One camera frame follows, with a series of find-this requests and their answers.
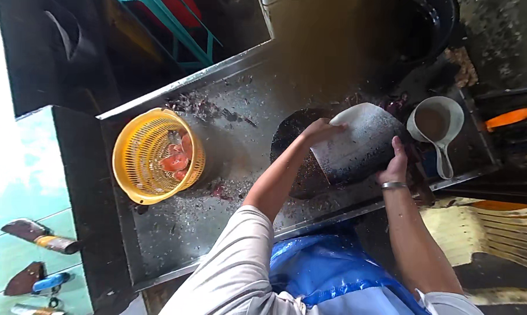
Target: metal tray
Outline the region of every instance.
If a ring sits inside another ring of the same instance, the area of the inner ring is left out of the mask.
[[[131,118],[164,106],[167,99],[192,92],[200,99],[207,99],[253,122],[226,118],[200,121],[183,114],[204,141],[208,169],[192,188],[150,206],[144,214],[132,211],[129,199],[115,185],[123,242],[135,290],[195,270],[252,184],[269,166],[271,141],[283,119],[303,108],[331,108],[347,96],[325,97],[319,91],[309,95],[298,90],[296,84],[277,69],[271,57],[273,46],[273,42],[268,41],[98,116],[104,124],[108,147],[113,147],[119,131]],[[427,69],[419,70],[415,76],[424,77],[421,71]],[[414,80],[410,81],[410,86],[417,85]],[[476,120],[473,101],[466,101],[457,89],[450,94],[466,113],[463,130],[449,150],[456,177],[434,182],[433,190],[492,172],[498,164],[487,135]],[[410,95],[410,103],[426,97],[424,92]],[[225,199],[211,195],[217,185],[224,187],[222,196]],[[295,237],[382,207],[381,191],[373,177],[312,199],[291,198],[274,222],[275,240]]]

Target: brown liquid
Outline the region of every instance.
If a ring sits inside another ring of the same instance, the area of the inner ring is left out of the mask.
[[[427,138],[436,142],[448,132],[449,121],[434,109],[420,108],[415,113],[415,124]]]

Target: blue knife handle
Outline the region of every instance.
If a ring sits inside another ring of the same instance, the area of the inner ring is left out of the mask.
[[[69,280],[70,275],[66,272],[60,272],[59,274],[54,274],[47,276],[42,280],[38,280],[32,285],[32,291],[38,292],[46,289],[53,288],[54,286],[61,285]]]

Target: silver bracelet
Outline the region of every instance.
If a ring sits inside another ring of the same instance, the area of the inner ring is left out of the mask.
[[[402,182],[387,182],[382,184],[382,190],[392,190],[395,188],[407,187],[405,183]]]

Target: hand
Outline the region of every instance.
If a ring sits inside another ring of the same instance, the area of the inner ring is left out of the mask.
[[[376,181],[380,185],[388,182],[406,182],[407,155],[398,136],[392,139],[392,147],[395,157],[390,161],[385,171],[379,171],[376,174]]]
[[[310,124],[299,137],[306,140],[309,146],[313,146],[318,142],[328,140],[336,133],[341,133],[347,129],[347,124],[330,125],[330,120],[327,118],[320,118]]]

